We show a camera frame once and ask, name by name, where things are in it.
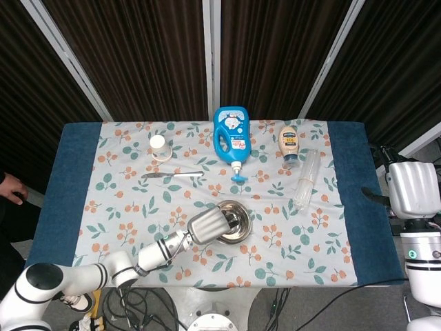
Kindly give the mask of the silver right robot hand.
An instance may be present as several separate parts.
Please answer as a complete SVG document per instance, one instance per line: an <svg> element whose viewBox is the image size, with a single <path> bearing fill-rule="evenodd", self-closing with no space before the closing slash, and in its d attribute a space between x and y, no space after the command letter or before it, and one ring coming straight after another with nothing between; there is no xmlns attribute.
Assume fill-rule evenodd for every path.
<svg viewBox="0 0 441 331"><path fill-rule="evenodd" d="M370 201L382 204L399 219L432 219L440 211L440 188L435 165L398 154L394 148L369 145L385 169L389 196L361 188Z"/></svg>

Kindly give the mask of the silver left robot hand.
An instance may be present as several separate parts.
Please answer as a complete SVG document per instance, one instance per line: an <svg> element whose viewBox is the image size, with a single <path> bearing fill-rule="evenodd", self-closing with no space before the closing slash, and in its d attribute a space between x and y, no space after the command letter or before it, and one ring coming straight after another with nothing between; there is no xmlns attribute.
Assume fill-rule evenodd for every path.
<svg viewBox="0 0 441 331"><path fill-rule="evenodd" d="M194 243L203 245L230 233L239 223L240 219L234 213L215 205L191 218L187 230Z"/></svg>

